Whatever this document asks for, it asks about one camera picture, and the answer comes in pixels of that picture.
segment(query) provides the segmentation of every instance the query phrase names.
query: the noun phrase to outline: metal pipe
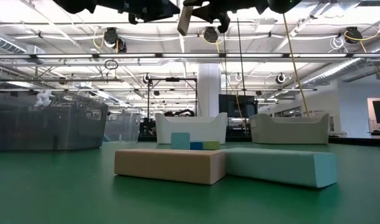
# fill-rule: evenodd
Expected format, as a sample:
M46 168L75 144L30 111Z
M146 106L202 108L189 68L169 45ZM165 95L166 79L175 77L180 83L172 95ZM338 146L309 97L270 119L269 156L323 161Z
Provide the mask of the metal pipe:
M36 13L38 13L40 16L42 16L47 23L52 26L55 30L57 30L61 35L63 35L65 38L69 39L75 46L77 46L79 49L84 50L85 52L89 52L88 50L83 49L80 44L73 40L68 34L66 34L62 29L60 29L57 25L55 25L47 16L43 15L39 10L36 9L35 5L31 2L27 2L26 0L20 0L23 4L25 4L28 8L32 9Z

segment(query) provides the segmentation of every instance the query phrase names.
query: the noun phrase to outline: white object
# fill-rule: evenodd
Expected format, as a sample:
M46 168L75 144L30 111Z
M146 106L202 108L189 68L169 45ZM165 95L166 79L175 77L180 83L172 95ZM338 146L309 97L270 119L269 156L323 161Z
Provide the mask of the white object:
M155 114L158 144L171 144L172 133L190 133L190 141L226 142L227 113L215 118L205 117L165 117Z
M51 90L39 90L39 93L36 95L36 103L34 106L48 106L51 102L49 100Z
M329 114L312 118L250 117L252 142L259 144L328 144Z
M333 153L246 148L222 151L230 175L316 188L337 182Z

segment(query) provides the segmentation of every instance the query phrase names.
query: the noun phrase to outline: hanging cable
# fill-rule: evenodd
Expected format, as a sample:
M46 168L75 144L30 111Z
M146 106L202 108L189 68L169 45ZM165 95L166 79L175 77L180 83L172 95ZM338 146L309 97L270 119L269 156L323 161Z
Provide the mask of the hanging cable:
M101 44L101 46L99 46L99 45L97 45L96 44L96 32L97 32L97 29L95 29L95 34L93 35L93 45L96 47L96 48L98 48L98 49L100 49L100 48L102 48L103 47L103 45L104 45L104 32L103 32L103 37L102 37L102 44Z
M292 65L294 66L295 76L297 78L298 86L300 87L300 91L301 91L301 95L302 95L302 100L303 100L303 105L305 106L305 109L306 109L306 115L309 118L309 109L308 109L308 105L306 104L305 96L303 94L301 81L300 81L300 78L299 78L298 72L297 72L297 66L295 65L295 59L294 59L294 54L293 54L292 45L291 45L290 33L288 31L287 20L285 19L285 14L284 13L283 13L283 19L284 19L284 24L285 24L285 31L287 33L288 45L290 46L290 53L291 53L290 55L291 55L291 59L292 59Z
M239 22L239 18L237 18L237 31L238 31L238 33L239 33L239 47L240 47L240 61L241 61L242 87L243 87L244 96L245 96L245 81L244 81L244 68L243 68L243 63L242 63L242 50L241 50L240 22Z
M378 27L378 30L377 30L376 35L374 35L374 36L372 36L372 37L364 38L364 39L357 39L357 38L350 37L350 36L346 35L347 33L348 33L348 31L346 31L346 32L344 33L344 36L345 36L346 38L348 38L348 39L351 39L351 40L357 40L357 41L365 41L365 40L370 40L370 39L373 39L373 38L377 37L378 34L380 33L380 27Z

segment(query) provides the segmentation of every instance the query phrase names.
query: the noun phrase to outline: fluorescent light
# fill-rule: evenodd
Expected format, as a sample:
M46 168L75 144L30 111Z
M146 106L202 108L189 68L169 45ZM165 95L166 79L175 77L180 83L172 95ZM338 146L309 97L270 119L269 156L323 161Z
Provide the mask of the fluorescent light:
M6 54L6 55L0 55L0 59L26 59L31 58L29 55L22 55L22 54Z
M353 57L380 57L380 54L354 54Z
M21 86L21 87L24 87L24 88L31 88L31 87L34 87L34 85L31 85L29 83L26 83L26 82L7 82L8 84L12 84L12 85L16 85L16 86Z
M256 98L257 101L277 101L278 99L269 98L269 99L263 99L263 98Z
M150 58L155 54L100 54L101 58Z
M258 105L276 105L278 103L274 103L274 102L266 102L266 103L258 103Z
M103 92L103 91L97 91L97 92L95 92L95 93L96 93L97 95L103 97L103 98L106 98L106 99L109 99L109 97L110 97L107 93L105 93L105 92Z
M294 57L345 57L346 54L293 54Z
M240 57L240 54L227 54L226 57ZM241 54L241 57L267 57L267 58L278 58L283 57L283 54Z
M92 58L91 54L37 55L38 58Z
M203 58L203 57L219 57L219 54L163 54L163 57L187 57L187 58Z

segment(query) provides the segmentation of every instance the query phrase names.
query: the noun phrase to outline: black cable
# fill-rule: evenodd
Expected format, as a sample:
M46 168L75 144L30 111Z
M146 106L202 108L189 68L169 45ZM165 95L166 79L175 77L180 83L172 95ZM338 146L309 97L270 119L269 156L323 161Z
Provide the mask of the black cable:
M223 52L225 53L225 79L226 79L226 111L229 112L229 97L227 96L227 57L226 57L226 33L223 34ZM229 116L227 116L227 127L229 127Z
M240 61L241 61L242 87L243 87L244 96L245 96L244 68L243 68L243 64L242 64L242 50L241 50L240 22L239 22L239 18L237 18L237 30L238 30L238 32L239 32L239 45L240 45Z

